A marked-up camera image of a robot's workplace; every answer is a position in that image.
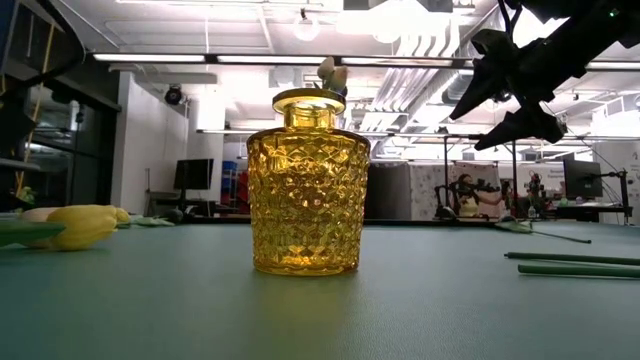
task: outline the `green table surface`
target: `green table surface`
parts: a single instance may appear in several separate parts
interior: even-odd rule
[[[640,257],[640,229],[363,233],[359,271],[262,274],[247,225],[0,249],[0,359],[638,359],[640,283],[519,275],[508,251]]]

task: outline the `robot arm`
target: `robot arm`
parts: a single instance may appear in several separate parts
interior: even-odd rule
[[[484,57],[474,60],[473,80],[451,119],[462,117],[489,98],[511,93],[521,108],[508,112],[504,121],[476,144],[476,150],[528,137],[556,143],[566,133],[566,125],[545,113],[540,102],[552,101],[553,91],[570,77],[582,77],[589,62],[616,41],[626,48],[640,43],[640,1],[499,1],[514,9],[525,7],[543,22],[568,19],[546,39],[534,40],[523,48],[513,43],[512,34],[503,31],[484,29],[474,35],[472,44]]]

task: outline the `lamp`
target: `lamp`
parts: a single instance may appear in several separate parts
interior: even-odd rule
[[[320,33],[320,24],[316,18],[308,18],[304,8],[300,9],[300,16],[293,22],[293,34],[302,41],[312,41]]]

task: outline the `yellow tulip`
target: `yellow tulip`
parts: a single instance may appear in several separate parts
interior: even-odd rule
[[[31,209],[20,214],[20,220],[30,222],[45,222],[49,215],[60,208],[37,208]],[[48,249],[51,247],[50,238],[43,238],[36,241],[28,241],[20,243],[26,247],[33,249]]]
[[[327,80],[328,77],[333,73],[333,68],[335,66],[335,62],[333,57],[329,56],[324,59],[320,67],[318,68],[318,77],[322,80]]]
[[[129,213],[123,208],[116,209],[116,219],[118,220],[118,223],[128,224],[131,222]]]
[[[57,250],[83,250],[116,231],[117,210],[113,206],[76,205],[52,212],[48,222],[64,223],[66,229],[51,238]]]
[[[333,78],[331,79],[330,90],[335,91],[337,93],[342,92],[344,88],[347,86],[347,75],[349,71],[346,66],[339,66],[336,68],[336,71],[333,74]]]

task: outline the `green stem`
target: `green stem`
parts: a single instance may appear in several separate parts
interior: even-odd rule
[[[640,270],[634,269],[518,265],[518,271],[521,274],[534,275],[604,276],[640,279]]]
[[[581,243],[581,244],[591,244],[591,240],[581,240],[581,239],[576,239],[576,238],[572,238],[572,237],[568,237],[568,236],[544,233],[544,232],[540,232],[540,231],[536,231],[536,230],[532,230],[532,232],[534,234],[538,234],[538,235],[551,236],[551,237],[555,237],[555,238],[558,238],[558,239],[569,240],[569,241],[573,241],[573,242],[577,242],[577,243]]]
[[[504,254],[504,256],[508,259],[518,259],[518,260],[553,260],[553,261],[586,262],[586,263],[596,263],[596,264],[640,266],[640,259],[619,258],[619,257],[514,253],[514,252],[506,253]]]

